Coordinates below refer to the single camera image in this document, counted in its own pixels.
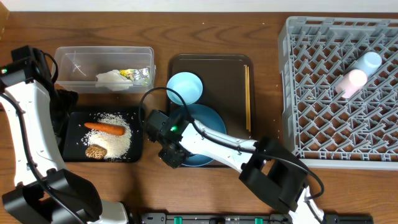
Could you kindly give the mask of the green pandan cake wrapper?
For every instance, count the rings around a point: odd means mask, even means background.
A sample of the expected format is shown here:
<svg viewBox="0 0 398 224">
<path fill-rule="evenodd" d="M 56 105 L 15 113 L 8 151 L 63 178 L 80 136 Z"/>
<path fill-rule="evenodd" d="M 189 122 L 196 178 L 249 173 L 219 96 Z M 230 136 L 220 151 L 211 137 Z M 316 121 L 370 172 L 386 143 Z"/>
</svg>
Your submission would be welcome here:
<svg viewBox="0 0 398 224">
<path fill-rule="evenodd" d="M 128 80 L 134 81 L 134 69 L 126 69 L 126 70 L 120 70 L 120 75 L 127 78 Z"/>
</svg>

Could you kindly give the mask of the pink cup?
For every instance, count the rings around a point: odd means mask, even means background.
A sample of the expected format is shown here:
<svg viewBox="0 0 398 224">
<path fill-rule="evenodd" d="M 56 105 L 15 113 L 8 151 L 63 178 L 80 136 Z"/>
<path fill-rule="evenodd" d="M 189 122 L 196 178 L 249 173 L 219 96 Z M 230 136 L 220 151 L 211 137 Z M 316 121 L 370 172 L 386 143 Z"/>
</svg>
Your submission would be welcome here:
<svg viewBox="0 0 398 224">
<path fill-rule="evenodd" d="M 359 69 L 348 72 L 337 84 L 336 92 L 343 93 L 343 98 L 351 98 L 368 81 L 368 76 Z"/>
</svg>

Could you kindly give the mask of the light blue bowl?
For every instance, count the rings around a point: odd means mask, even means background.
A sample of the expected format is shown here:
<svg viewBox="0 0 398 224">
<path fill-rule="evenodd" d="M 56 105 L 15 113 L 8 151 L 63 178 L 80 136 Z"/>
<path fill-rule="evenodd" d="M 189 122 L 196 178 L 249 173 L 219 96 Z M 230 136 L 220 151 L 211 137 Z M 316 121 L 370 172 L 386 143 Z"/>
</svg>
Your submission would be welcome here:
<svg viewBox="0 0 398 224">
<path fill-rule="evenodd" d="M 203 93 L 202 81 L 191 72 L 176 73 L 168 81 L 167 88 L 176 91 L 187 105 L 197 102 Z"/>
</svg>

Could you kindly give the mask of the light blue cup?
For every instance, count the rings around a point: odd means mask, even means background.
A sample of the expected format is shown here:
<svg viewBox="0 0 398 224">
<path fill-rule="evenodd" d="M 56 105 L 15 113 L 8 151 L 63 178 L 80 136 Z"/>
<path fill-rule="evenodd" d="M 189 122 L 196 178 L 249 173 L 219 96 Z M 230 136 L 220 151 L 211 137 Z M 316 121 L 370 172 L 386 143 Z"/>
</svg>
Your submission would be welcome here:
<svg viewBox="0 0 398 224">
<path fill-rule="evenodd" d="M 373 76 L 382 64 L 381 56 L 376 52 L 366 52 L 357 59 L 354 69 L 362 70 L 368 78 Z"/>
</svg>

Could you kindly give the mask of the brown mushroom food scrap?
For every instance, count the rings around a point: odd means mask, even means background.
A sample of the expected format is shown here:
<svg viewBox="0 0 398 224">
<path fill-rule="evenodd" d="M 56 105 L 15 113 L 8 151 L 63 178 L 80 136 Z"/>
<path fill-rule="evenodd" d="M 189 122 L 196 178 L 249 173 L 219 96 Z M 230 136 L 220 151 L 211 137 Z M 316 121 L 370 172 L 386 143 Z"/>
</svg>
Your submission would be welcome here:
<svg viewBox="0 0 398 224">
<path fill-rule="evenodd" d="M 107 155 L 107 150 L 99 145 L 90 145 L 86 151 L 85 155 L 86 157 L 92 158 L 92 159 L 104 159 L 104 157 Z"/>
</svg>

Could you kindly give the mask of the dark blue plate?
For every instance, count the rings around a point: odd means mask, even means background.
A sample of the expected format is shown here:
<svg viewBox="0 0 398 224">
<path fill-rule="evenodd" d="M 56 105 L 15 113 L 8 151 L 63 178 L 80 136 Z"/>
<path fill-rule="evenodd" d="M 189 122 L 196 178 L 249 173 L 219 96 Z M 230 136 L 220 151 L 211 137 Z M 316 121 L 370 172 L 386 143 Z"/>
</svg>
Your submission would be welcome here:
<svg viewBox="0 0 398 224">
<path fill-rule="evenodd" d="M 200 121 L 206 127 L 214 129 L 217 132 L 226 134 L 226 126 L 221 116 L 213 109 L 199 104 L 187 105 L 191 116 Z M 199 154 L 191 154 L 182 164 L 187 167 L 201 167 L 213 162 L 213 159 Z"/>
</svg>

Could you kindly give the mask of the white tissue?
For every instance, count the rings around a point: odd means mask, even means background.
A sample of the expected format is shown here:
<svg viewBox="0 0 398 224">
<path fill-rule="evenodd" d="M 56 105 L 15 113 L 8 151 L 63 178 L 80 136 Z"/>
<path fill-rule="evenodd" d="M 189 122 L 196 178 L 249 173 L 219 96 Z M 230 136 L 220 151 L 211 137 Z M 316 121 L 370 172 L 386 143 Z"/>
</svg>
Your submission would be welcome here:
<svg viewBox="0 0 398 224">
<path fill-rule="evenodd" d="M 132 81 L 122 76 L 119 70 L 99 73 L 96 78 L 95 87 L 106 87 L 111 91 L 127 90 L 132 85 Z"/>
</svg>

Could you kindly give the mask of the orange carrot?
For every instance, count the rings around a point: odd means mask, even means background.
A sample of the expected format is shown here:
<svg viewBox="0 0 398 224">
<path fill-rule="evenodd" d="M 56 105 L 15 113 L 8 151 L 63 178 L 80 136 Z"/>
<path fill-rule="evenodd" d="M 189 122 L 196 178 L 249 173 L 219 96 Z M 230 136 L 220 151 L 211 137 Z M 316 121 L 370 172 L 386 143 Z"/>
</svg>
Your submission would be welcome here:
<svg viewBox="0 0 398 224">
<path fill-rule="evenodd" d="M 89 129 L 94 129 L 96 131 L 101 131 L 104 133 L 112 134 L 115 136 L 122 136 L 125 133 L 125 128 L 122 126 L 116 126 L 113 124 L 105 123 L 85 123 L 85 127 Z"/>
</svg>

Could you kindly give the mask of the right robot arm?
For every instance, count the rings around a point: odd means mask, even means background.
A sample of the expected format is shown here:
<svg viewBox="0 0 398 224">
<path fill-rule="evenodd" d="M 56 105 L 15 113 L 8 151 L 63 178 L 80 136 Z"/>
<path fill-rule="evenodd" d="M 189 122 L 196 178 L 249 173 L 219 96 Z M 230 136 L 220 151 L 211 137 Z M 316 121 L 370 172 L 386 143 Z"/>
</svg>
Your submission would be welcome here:
<svg viewBox="0 0 398 224">
<path fill-rule="evenodd" d="M 143 123 L 159 157 L 170 167 L 181 166 L 190 154 L 210 157 L 239 172 L 240 181 L 262 202 L 288 214 L 292 223 L 325 223 L 314 202 L 308 177 L 318 180 L 302 161 L 277 141 L 239 139 L 205 126 L 190 115 L 171 118 L 152 110 Z"/>
</svg>

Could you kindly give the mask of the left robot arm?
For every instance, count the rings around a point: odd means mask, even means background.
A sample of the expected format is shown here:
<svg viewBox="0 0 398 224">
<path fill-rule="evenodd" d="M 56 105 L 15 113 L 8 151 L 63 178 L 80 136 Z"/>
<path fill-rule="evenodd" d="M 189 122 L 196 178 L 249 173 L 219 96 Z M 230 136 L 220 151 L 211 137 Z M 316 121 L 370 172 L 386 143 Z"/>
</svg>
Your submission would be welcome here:
<svg viewBox="0 0 398 224">
<path fill-rule="evenodd" d="M 1 67 L 1 104 L 16 158 L 15 189 L 2 195 L 21 223 L 133 223 L 124 204 L 102 200 L 95 186 L 70 172 L 59 150 L 78 95 L 57 90 L 48 53 L 29 45 Z"/>
</svg>

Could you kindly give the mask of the aluminium foil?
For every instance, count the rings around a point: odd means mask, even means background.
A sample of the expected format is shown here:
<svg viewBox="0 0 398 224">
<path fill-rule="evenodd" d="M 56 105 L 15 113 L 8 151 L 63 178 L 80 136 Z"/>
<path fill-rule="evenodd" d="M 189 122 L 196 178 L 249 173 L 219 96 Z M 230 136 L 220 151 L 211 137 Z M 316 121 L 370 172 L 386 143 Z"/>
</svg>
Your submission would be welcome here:
<svg viewBox="0 0 398 224">
<path fill-rule="evenodd" d="M 133 80 L 135 82 L 147 82 L 150 78 L 150 68 L 134 69 Z"/>
</svg>

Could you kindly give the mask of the pile of white rice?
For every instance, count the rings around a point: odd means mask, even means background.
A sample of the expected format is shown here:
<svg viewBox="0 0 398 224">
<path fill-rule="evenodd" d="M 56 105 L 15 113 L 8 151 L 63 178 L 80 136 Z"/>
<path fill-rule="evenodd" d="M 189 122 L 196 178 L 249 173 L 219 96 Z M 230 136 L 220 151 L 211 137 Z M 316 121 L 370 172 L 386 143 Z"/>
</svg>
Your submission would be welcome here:
<svg viewBox="0 0 398 224">
<path fill-rule="evenodd" d="M 88 132 L 81 138 L 81 145 L 86 149 L 95 145 L 107 151 L 104 160 L 112 162 L 132 162 L 132 128 L 121 113 L 95 113 L 91 114 L 94 123 L 110 124 L 124 128 L 122 136 L 109 134 L 95 129 L 88 129 Z"/>
</svg>

